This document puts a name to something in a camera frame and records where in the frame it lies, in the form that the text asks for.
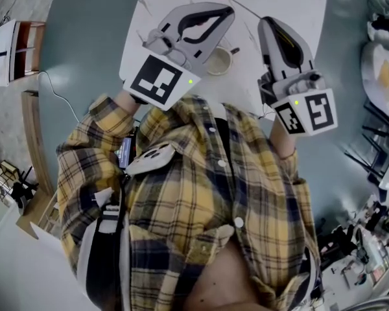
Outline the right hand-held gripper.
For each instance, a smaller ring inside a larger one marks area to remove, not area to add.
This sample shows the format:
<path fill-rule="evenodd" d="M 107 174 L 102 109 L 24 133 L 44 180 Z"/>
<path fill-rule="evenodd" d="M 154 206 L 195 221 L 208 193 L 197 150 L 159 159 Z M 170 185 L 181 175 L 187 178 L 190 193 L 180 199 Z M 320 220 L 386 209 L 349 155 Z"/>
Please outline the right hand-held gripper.
<path fill-rule="evenodd" d="M 285 131 L 313 136 L 336 128 L 333 90 L 326 87 L 322 74 L 313 70 L 304 39 L 273 17 L 260 19 L 258 35 L 264 64 L 273 78 L 266 73 L 257 81 L 262 102 L 275 111 Z"/>

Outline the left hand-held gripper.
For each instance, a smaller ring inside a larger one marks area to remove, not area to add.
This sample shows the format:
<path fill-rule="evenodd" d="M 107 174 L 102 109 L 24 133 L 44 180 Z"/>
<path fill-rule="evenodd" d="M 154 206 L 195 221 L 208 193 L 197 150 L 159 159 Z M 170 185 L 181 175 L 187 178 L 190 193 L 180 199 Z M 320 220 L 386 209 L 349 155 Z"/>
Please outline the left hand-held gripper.
<path fill-rule="evenodd" d="M 197 38 L 183 34 L 211 18 L 214 22 Z M 144 41 L 130 30 L 122 56 L 123 89 L 168 110 L 204 77 L 204 62 L 234 19 L 232 7 L 201 2 L 171 10 Z"/>

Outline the cream cup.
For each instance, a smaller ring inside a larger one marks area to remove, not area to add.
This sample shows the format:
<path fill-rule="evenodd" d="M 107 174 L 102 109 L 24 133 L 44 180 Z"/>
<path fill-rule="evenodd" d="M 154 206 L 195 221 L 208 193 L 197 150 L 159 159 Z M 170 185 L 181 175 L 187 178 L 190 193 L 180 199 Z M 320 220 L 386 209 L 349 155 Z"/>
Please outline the cream cup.
<path fill-rule="evenodd" d="M 206 70 L 209 75 L 222 76 L 226 74 L 233 64 L 233 56 L 240 51 L 238 47 L 228 50 L 218 46 L 206 61 Z"/>

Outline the person's right forearm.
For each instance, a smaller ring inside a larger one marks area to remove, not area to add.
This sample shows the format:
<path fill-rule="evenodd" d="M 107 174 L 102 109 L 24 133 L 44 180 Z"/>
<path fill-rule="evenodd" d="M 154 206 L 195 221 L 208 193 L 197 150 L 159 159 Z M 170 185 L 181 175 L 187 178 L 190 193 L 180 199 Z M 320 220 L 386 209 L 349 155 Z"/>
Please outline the person's right forearm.
<path fill-rule="evenodd" d="M 290 157 L 296 150 L 296 138 L 285 131 L 277 117 L 272 125 L 269 139 L 280 159 Z"/>

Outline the person's left forearm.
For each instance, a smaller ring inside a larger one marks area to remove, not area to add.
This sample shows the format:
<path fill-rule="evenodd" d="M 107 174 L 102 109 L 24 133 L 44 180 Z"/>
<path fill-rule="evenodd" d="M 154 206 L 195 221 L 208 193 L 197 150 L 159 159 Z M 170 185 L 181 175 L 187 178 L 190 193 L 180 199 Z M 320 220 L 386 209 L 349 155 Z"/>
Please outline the person's left forearm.
<path fill-rule="evenodd" d="M 130 116 L 134 116 L 141 106 L 129 92 L 123 89 L 120 90 L 113 101 Z"/>

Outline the fried egg shaped cushion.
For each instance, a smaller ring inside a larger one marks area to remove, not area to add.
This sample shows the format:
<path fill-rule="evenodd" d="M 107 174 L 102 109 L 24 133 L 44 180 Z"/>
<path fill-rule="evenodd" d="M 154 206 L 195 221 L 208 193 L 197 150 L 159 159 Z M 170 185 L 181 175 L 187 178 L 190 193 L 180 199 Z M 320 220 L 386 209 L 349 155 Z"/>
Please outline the fried egg shaped cushion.
<path fill-rule="evenodd" d="M 380 43 L 367 43 L 361 53 L 360 72 L 370 102 L 389 116 L 389 51 Z"/>

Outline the black undershirt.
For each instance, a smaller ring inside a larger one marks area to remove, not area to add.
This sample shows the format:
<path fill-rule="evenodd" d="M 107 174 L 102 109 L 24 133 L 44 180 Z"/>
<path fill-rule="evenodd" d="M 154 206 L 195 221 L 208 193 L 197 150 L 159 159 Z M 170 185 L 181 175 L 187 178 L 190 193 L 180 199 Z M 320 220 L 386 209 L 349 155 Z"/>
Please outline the black undershirt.
<path fill-rule="evenodd" d="M 231 160 L 231 149 L 230 149 L 230 129 L 228 126 L 228 122 L 225 119 L 221 118 L 214 118 L 215 124 L 218 130 L 218 134 L 220 136 L 220 140 L 222 142 L 224 152 L 226 154 L 226 160 L 219 159 L 218 162 L 223 162 L 225 164 L 226 168 L 230 168 L 230 176 L 232 183 L 235 185 L 235 174 L 234 174 L 234 169 L 232 165 L 232 160 Z"/>

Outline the white chest-mounted device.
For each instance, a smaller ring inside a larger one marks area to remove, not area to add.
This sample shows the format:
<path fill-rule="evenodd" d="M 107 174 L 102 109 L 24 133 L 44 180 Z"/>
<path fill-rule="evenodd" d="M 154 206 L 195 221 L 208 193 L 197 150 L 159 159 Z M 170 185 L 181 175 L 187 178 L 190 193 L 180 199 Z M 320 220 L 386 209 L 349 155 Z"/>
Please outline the white chest-mounted device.
<path fill-rule="evenodd" d="M 161 144 L 134 159 L 127 166 L 125 172 L 130 176 L 134 176 L 160 169 L 170 163 L 175 153 L 176 151 L 171 144 Z"/>

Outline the wooden shelf unit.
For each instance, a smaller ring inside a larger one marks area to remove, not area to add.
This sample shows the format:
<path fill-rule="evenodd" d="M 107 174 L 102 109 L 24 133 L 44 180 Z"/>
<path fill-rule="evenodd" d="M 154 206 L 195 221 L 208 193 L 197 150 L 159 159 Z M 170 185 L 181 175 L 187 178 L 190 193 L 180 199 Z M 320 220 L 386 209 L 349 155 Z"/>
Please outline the wooden shelf unit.
<path fill-rule="evenodd" d="M 0 87 L 39 72 L 44 21 L 11 20 L 0 26 Z"/>

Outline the wooden plank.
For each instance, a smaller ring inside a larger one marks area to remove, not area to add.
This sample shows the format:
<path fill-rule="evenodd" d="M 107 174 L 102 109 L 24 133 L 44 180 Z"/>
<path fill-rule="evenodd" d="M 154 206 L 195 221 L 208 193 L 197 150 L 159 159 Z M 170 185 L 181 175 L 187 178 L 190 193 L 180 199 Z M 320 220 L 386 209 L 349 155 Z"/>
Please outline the wooden plank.
<path fill-rule="evenodd" d="M 48 172 L 45 158 L 45 147 L 43 145 L 40 124 L 39 95 L 37 91 L 27 90 L 21 93 L 21 110 L 27 147 L 37 182 L 42 191 L 49 196 L 53 196 L 55 189 Z"/>

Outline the person's bare midriff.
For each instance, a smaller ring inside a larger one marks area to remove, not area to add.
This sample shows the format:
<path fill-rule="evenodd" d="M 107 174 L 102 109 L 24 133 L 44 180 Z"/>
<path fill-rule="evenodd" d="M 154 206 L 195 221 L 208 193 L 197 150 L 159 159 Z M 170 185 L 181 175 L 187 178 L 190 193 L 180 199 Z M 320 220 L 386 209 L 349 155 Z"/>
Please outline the person's bare midriff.
<path fill-rule="evenodd" d="M 271 311 L 260 305 L 239 247 L 229 241 L 205 267 L 183 311 Z"/>

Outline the black stool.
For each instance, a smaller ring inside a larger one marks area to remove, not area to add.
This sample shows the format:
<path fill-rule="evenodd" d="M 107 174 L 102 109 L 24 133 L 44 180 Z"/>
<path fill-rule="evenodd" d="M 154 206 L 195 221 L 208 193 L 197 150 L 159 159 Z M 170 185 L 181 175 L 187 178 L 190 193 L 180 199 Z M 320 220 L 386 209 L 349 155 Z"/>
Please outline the black stool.
<path fill-rule="evenodd" d="M 33 199 L 33 192 L 37 191 L 38 184 L 31 184 L 27 182 L 27 178 L 32 171 L 32 166 L 27 170 L 27 172 L 22 172 L 20 178 L 15 180 L 12 186 L 12 191 L 10 196 L 16 202 L 19 212 L 24 213 L 29 201 Z"/>

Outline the black and white backpack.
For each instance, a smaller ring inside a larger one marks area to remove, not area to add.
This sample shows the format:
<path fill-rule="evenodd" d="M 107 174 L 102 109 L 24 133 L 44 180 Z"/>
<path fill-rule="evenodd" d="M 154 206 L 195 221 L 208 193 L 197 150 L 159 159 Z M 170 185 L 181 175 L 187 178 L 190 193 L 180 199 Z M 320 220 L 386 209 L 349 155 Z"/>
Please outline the black and white backpack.
<path fill-rule="evenodd" d="M 99 217 L 85 230 L 77 264 L 77 281 L 101 311 L 131 311 L 129 219 L 113 189 L 94 194 Z"/>

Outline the white cabinet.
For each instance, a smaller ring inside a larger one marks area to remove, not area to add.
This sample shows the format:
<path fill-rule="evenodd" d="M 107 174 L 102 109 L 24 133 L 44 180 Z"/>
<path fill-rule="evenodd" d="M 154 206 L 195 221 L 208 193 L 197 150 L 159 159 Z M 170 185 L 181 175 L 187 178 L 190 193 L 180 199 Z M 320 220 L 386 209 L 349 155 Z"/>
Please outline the white cabinet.
<path fill-rule="evenodd" d="M 16 205 L 0 221 L 0 311 L 98 311 L 64 256 L 20 229 Z"/>

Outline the black metal chair frame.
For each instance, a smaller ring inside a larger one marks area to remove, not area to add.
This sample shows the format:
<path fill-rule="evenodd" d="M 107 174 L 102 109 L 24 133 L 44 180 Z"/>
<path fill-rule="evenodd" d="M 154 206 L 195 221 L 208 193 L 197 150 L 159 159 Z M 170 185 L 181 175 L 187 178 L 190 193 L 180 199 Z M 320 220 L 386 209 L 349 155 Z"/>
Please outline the black metal chair frame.
<path fill-rule="evenodd" d="M 368 148 L 360 154 L 350 146 L 344 155 L 367 173 L 369 181 L 379 185 L 389 166 L 389 150 L 385 147 L 389 140 L 389 116 L 369 99 L 363 108 L 368 116 L 362 124 L 361 137 Z"/>

